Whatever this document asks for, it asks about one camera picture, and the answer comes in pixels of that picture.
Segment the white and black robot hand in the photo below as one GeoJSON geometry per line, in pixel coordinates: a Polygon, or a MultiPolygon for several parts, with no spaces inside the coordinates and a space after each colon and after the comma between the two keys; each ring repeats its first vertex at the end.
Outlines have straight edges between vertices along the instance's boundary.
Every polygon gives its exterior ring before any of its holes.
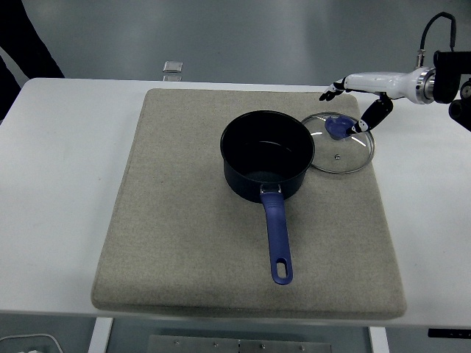
{"type": "Polygon", "coordinates": [[[393,110],[393,101],[408,99],[415,104],[433,102],[434,70],[419,68],[409,74],[373,72],[350,74],[332,83],[320,96],[321,101],[330,101],[344,92],[373,93],[378,96],[361,118],[354,122],[346,116],[328,118],[327,132],[335,139],[347,138],[368,132],[381,123],[393,110]]]}

